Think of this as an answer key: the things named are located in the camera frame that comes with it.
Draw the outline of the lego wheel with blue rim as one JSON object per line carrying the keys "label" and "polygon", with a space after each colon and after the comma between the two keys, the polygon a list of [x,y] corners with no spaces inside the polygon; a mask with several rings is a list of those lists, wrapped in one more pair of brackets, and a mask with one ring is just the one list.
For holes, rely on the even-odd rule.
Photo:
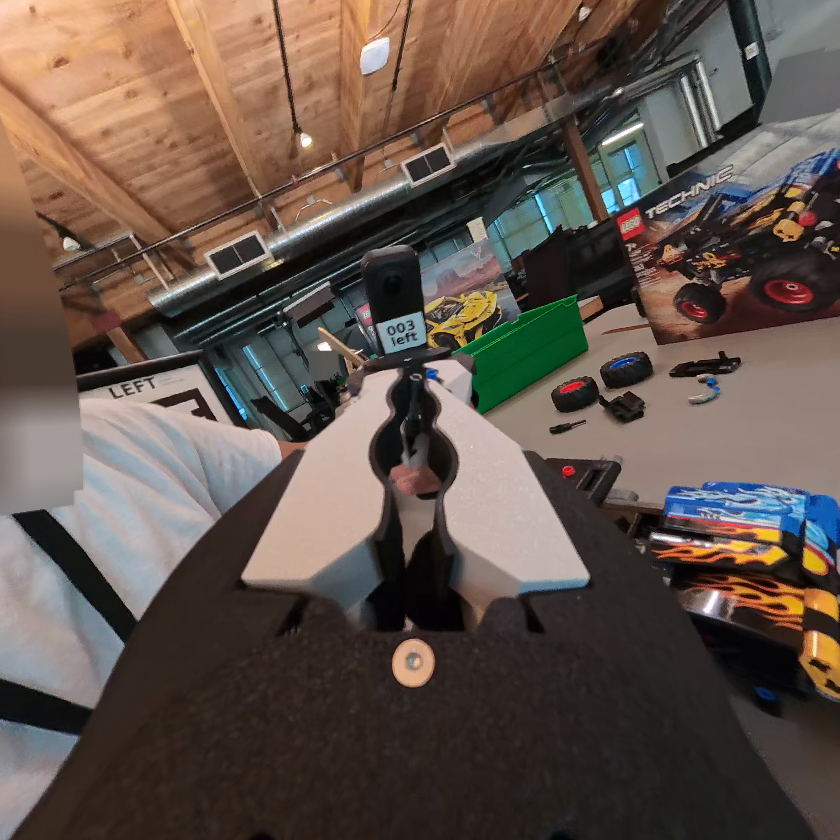
{"label": "lego wheel with blue rim", "polygon": [[599,374],[608,390],[628,389],[645,382],[655,373],[653,363],[643,351],[635,351],[605,362]]}

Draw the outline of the chunky black lego piece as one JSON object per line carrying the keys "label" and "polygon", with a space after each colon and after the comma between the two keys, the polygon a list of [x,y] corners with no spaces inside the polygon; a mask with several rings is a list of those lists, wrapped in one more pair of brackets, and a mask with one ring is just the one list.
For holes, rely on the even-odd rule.
{"label": "chunky black lego piece", "polygon": [[598,395],[598,403],[609,416],[621,424],[631,423],[645,414],[644,400],[632,392],[625,392],[611,400]]}

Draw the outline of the green plastic bin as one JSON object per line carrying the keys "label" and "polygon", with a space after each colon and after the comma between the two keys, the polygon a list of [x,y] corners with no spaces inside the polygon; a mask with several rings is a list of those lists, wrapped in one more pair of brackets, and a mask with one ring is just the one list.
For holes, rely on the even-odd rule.
{"label": "green plastic bin", "polygon": [[475,362],[472,385],[485,414],[587,349],[578,298],[571,295],[526,311],[455,353]]}

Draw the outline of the lego wheel with red rim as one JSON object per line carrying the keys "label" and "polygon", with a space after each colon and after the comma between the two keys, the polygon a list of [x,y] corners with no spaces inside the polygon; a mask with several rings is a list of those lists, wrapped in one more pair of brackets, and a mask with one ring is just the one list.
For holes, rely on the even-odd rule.
{"label": "lego wheel with red rim", "polygon": [[575,413],[597,404],[600,389],[590,376],[582,376],[556,386],[551,391],[550,399],[559,413]]}

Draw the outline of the person's white shirt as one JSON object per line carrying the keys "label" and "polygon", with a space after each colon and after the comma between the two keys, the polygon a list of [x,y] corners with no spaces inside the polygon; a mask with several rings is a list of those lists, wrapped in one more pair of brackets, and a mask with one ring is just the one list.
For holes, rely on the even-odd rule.
{"label": "person's white shirt", "polygon": [[2,838],[90,752],[89,732],[103,743],[97,706],[132,631],[196,543],[278,469],[81,460],[69,506],[2,516]]}

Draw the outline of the ceiling air vent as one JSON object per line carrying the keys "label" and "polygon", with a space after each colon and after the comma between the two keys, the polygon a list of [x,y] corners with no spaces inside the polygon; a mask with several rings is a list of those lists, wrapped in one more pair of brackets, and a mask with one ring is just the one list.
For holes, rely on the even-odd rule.
{"label": "ceiling air vent", "polygon": [[439,143],[400,163],[412,188],[425,185],[455,168],[451,150]]}
{"label": "ceiling air vent", "polygon": [[203,254],[209,269],[219,280],[225,280],[244,270],[262,266],[272,260],[270,248],[257,230],[248,231],[235,239]]}

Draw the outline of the monster truck lego box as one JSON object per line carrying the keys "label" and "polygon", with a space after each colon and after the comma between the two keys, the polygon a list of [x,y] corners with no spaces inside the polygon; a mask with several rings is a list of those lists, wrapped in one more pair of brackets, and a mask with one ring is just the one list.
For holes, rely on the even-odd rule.
{"label": "monster truck lego box", "polygon": [[658,345],[838,317],[839,151],[690,171],[615,215]]}

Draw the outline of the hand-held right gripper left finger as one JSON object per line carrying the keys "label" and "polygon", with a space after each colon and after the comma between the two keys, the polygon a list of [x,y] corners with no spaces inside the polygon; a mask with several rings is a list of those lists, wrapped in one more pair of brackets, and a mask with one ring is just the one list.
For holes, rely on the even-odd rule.
{"label": "hand-held right gripper left finger", "polygon": [[371,446],[392,419],[399,379],[366,375],[355,402],[306,446],[245,566],[248,587],[329,599],[357,627],[373,624],[365,602],[383,580],[373,538],[386,487]]}

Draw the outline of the yellow car lego box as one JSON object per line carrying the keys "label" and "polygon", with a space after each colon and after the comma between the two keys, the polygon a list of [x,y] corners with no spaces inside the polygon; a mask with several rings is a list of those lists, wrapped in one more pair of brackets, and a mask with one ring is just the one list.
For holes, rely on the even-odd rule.
{"label": "yellow car lego box", "polygon": [[486,240],[421,269],[427,344],[457,351],[503,323],[520,307]]}

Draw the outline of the lego truck model with flames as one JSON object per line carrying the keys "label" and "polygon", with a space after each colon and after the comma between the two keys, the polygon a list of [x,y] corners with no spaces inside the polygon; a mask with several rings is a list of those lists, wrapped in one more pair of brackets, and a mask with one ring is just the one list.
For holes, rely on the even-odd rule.
{"label": "lego truck model with flames", "polygon": [[615,489],[617,460],[548,458],[661,571],[703,644],[752,702],[839,701],[838,500],[743,481]]}

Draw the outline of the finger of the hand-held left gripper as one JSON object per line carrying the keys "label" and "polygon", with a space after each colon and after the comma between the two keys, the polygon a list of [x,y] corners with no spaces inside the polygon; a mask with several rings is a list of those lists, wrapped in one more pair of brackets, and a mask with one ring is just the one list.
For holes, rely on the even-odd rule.
{"label": "finger of the hand-held left gripper", "polygon": [[473,374],[468,364],[461,359],[433,360],[429,370],[435,372],[429,379],[429,394],[437,411],[454,400],[475,409]]}

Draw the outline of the person's left hand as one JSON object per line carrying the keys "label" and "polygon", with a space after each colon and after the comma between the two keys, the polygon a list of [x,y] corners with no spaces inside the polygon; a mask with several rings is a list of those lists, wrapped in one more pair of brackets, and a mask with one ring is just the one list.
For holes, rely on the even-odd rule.
{"label": "person's left hand", "polygon": [[392,468],[390,478],[395,488],[408,497],[434,496],[442,488],[441,479],[428,465],[398,464]]}

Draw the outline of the silver ventilation duct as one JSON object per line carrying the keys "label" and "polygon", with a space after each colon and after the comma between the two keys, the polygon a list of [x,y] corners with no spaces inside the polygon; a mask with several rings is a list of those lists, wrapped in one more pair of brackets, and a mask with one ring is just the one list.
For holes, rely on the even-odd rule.
{"label": "silver ventilation duct", "polygon": [[399,172],[363,188],[350,198],[329,205],[325,213],[297,221],[266,237],[263,236],[271,251],[272,260],[262,266],[219,280],[205,262],[204,268],[193,270],[166,288],[149,292],[147,300],[152,309],[164,317],[171,318],[183,314],[201,302],[215,298],[254,277],[258,269],[267,270],[271,266],[290,263],[311,253],[316,247],[351,234],[364,224],[429,193],[440,183],[447,184],[457,175],[466,175],[502,153],[522,146],[526,141],[542,138],[542,135],[535,131],[516,135],[510,132],[512,128],[512,123],[506,123],[473,140],[449,147],[455,168],[425,185],[412,188],[399,165]]}

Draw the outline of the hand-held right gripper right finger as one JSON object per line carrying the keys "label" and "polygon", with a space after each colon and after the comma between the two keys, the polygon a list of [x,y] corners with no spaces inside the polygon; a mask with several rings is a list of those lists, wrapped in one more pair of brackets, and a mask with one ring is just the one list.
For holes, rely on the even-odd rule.
{"label": "hand-held right gripper right finger", "polygon": [[443,525],[455,546],[449,586],[477,627],[501,598],[578,590],[591,575],[523,449],[435,381],[434,431],[455,455]]}

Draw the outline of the long black lego piece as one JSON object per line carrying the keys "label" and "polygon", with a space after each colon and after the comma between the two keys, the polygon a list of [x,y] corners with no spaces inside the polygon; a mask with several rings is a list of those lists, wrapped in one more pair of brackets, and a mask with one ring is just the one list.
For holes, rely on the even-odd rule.
{"label": "long black lego piece", "polygon": [[709,359],[679,363],[668,372],[668,376],[675,379],[697,378],[698,376],[719,377],[735,372],[741,364],[742,358],[719,351],[716,356]]}

